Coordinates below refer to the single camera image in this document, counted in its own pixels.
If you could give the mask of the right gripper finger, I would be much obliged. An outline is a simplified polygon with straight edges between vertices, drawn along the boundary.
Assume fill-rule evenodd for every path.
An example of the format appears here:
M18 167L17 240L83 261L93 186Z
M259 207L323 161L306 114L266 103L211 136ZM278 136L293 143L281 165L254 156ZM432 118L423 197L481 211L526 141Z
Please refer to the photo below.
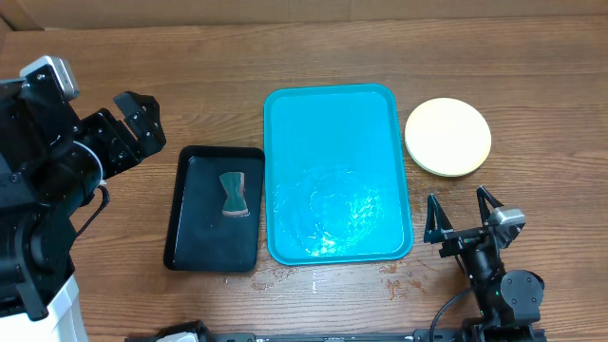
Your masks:
M440 243L449 238L454 229L434 194L427 197L427 221L424 243Z
M493 195L491 195L490 192L483 185L480 185L476 189L476 196L477 196L481 221L488 220L488 218L490 216L489 206L491 206L492 209L496 209L498 207L503 206L503 204L501 202L499 202Z

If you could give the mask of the yellow-rimmed plate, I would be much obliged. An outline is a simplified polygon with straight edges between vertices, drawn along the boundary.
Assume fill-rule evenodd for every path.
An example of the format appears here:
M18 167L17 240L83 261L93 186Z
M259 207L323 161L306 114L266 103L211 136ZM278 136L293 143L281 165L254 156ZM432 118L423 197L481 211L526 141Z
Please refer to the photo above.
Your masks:
M492 145L489 125L480 111L452 98L435 98L416 106L404 134L407 151L420 167L449 178L478 169Z

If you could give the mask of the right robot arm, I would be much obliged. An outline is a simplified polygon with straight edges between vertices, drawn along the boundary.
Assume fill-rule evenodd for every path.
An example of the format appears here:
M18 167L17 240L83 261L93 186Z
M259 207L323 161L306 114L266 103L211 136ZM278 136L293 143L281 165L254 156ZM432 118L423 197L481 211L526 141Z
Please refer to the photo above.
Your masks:
M544 281L526 270L507 271L501 250L507 248L525 225L521 208L502 204L483 186L476 190L481 226L456 231L431 194L427 197L424 242L439 244L441 257L454 257L469 287L452 297L433 317L426 330L414 333L419 341L544 341L533 324L541 320ZM467 318L459 329L437 328L453 304L474 295L480 316Z

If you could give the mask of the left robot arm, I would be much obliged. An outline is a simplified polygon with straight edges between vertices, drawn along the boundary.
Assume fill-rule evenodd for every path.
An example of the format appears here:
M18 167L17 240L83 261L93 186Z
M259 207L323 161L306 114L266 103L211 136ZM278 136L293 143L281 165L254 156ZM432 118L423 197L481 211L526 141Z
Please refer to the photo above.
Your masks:
M152 96L126 91L81 119L43 70L1 84L1 338L86 341L70 250L72 215L104 182L162 150Z

